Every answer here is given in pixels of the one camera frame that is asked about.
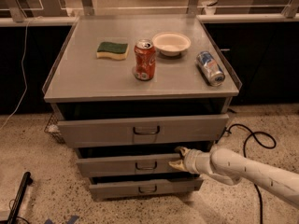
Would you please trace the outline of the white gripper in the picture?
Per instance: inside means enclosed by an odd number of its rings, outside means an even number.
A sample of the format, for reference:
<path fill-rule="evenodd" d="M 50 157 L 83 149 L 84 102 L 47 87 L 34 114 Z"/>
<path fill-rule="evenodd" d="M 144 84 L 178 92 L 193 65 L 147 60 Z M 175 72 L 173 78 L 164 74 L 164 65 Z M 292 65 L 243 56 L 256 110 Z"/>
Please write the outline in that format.
<path fill-rule="evenodd" d="M 184 157 L 184 159 L 170 161 L 168 164 L 172 168 L 191 174 L 212 175 L 214 173 L 209 152 L 202 152 L 197 149 L 189 149 L 186 147 L 176 147 L 175 151 L 181 157 Z"/>

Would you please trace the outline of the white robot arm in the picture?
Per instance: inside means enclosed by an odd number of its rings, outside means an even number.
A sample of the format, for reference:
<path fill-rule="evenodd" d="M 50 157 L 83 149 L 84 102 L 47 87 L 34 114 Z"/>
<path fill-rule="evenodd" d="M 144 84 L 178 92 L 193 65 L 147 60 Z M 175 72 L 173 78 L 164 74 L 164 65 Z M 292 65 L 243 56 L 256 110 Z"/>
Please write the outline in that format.
<path fill-rule="evenodd" d="M 177 147 L 176 151 L 180 154 L 180 159 L 169 162 L 174 169 L 197 175 L 205 174 L 229 186 L 246 178 L 280 200 L 299 208 L 299 174 L 247 159 L 227 148 L 203 152 Z"/>

